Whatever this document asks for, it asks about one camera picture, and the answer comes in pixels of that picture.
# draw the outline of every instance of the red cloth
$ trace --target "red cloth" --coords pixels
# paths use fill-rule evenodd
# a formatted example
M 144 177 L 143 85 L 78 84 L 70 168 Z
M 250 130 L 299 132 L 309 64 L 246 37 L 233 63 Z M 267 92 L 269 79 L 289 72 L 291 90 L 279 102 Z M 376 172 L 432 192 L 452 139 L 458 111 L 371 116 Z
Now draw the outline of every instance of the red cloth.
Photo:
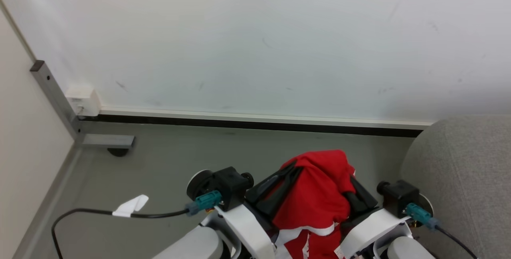
M 281 169 L 294 161 L 303 170 L 273 220 L 281 230 L 277 257 L 337 259 L 334 250 L 341 241 L 338 223 L 350 215 L 343 193 L 355 192 L 350 181 L 355 169 L 341 150 L 307 152 L 290 159 Z M 279 250 L 279 244 L 286 250 Z

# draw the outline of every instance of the white stripe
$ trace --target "white stripe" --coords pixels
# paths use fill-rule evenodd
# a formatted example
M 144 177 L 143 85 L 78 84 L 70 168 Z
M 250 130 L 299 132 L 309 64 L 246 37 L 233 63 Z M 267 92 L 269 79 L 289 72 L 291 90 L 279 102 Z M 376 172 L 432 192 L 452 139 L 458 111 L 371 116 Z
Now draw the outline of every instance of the white stripe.
M 300 232 L 302 230 L 308 230 L 319 236 L 327 236 L 334 232 L 334 228 L 337 226 L 337 223 L 332 223 L 331 226 L 327 228 L 313 228 L 311 226 L 301 226 L 294 229 L 283 229 L 279 231 L 279 237 L 275 241 L 275 246 L 277 247 L 277 253 L 275 254 L 275 259 L 290 259 L 291 255 L 287 250 L 284 244 L 288 243 L 291 240 L 298 238 Z

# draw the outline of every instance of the metal leg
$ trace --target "metal leg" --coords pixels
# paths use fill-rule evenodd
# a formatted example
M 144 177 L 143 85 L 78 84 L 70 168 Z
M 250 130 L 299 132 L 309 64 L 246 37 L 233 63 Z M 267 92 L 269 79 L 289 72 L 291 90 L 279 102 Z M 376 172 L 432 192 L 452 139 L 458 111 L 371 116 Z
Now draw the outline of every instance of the metal leg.
M 46 63 L 40 60 L 35 61 L 30 72 L 35 77 L 37 83 L 42 88 L 42 91 L 76 143 L 83 146 L 107 148 L 112 155 L 117 157 L 122 157 L 127 154 L 135 140 L 133 135 L 81 133 L 81 123 L 64 93 L 53 78 L 50 69 L 46 66 Z

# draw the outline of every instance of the gray sofa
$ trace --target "gray sofa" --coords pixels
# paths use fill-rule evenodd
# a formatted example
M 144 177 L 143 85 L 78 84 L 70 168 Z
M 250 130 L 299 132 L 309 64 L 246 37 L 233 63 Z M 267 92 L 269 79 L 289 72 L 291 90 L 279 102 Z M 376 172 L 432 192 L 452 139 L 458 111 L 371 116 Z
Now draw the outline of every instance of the gray sofa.
M 453 117 L 417 137 L 401 168 L 442 227 L 482 259 L 511 257 L 511 117 Z M 440 232 L 415 235 L 441 259 L 470 258 Z

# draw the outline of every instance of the black rubber foot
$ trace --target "black rubber foot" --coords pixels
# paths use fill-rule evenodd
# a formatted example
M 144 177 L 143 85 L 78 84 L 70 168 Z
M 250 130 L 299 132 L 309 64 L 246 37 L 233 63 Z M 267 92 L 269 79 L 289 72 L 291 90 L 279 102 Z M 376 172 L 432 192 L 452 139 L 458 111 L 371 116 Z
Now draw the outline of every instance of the black rubber foot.
M 115 157 L 124 157 L 129 151 L 127 148 L 107 148 L 106 150 Z

